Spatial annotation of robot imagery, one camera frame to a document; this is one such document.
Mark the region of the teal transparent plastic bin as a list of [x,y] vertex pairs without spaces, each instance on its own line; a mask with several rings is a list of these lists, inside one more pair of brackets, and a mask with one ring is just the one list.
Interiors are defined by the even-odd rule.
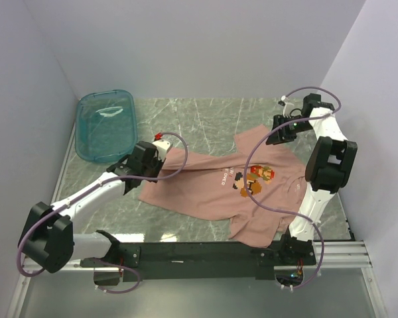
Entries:
[[130,154],[138,141],[133,96],[115,89],[91,93],[76,106],[75,151],[83,160],[111,163]]

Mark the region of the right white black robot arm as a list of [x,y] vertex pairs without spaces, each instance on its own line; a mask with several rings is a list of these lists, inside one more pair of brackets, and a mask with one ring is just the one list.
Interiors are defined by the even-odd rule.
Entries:
[[358,145],[348,140],[336,121],[331,103],[323,102],[321,95],[311,93],[304,97],[300,115],[276,115],[274,133],[265,144],[292,142],[297,134],[313,130],[316,144],[305,169],[306,192],[299,207],[299,215],[289,225],[279,242],[275,243],[275,260],[279,265],[299,262],[315,264],[313,247],[314,225],[320,220],[328,202],[347,184]]

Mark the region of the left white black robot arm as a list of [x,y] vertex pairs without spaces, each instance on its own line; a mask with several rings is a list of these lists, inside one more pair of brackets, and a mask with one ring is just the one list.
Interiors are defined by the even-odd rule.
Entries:
[[138,142],[91,184],[50,205],[39,202],[27,217],[18,243],[18,254],[28,256],[42,270],[55,273],[69,261],[97,258],[104,266],[119,259],[118,240],[103,231],[77,235],[80,223],[102,205],[127,194],[143,180],[155,181],[171,142],[160,139]]

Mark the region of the pink printed t shirt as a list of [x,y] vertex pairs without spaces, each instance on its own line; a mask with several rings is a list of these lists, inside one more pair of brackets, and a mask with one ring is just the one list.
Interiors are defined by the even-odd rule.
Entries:
[[259,125],[235,135],[236,153],[210,156],[173,148],[161,181],[143,185],[145,203],[208,221],[230,221],[230,238],[269,246],[285,232],[306,191],[305,166],[283,145],[258,141],[268,133]]

